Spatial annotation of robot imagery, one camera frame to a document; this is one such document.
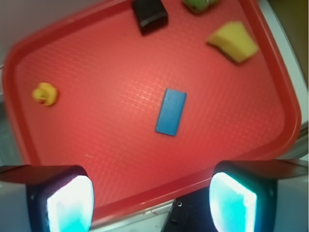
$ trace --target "green object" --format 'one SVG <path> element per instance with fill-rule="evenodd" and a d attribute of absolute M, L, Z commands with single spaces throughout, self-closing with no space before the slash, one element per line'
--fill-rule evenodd
<path fill-rule="evenodd" d="M 195 14 L 204 12 L 210 5 L 218 0 L 183 0 L 184 4 Z"/>

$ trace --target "yellow rubber duck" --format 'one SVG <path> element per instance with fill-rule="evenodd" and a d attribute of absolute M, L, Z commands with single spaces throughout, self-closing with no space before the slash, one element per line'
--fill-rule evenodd
<path fill-rule="evenodd" d="M 33 99 L 45 106 L 55 104 L 57 96 L 58 90 L 47 82 L 39 83 L 38 87 L 32 92 Z"/>

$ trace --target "gray floor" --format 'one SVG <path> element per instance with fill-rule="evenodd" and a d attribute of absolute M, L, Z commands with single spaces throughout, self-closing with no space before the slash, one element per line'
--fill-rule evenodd
<path fill-rule="evenodd" d="M 0 166 L 20 165 L 21 163 L 22 160 L 5 113 L 4 104 L 0 103 Z"/>

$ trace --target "yellow sponge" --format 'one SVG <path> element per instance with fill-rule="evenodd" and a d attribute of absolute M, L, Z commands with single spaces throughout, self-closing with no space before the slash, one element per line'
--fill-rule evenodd
<path fill-rule="evenodd" d="M 258 46 L 240 21 L 224 24 L 206 42 L 218 47 L 237 63 L 245 61 L 258 51 Z"/>

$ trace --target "blue block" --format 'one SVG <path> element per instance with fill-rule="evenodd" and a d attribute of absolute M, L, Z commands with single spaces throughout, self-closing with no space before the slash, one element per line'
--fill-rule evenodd
<path fill-rule="evenodd" d="M 173 136 L 177 134 L 186 97 L 186 93 L 166 90 L 155 131 Z"/>

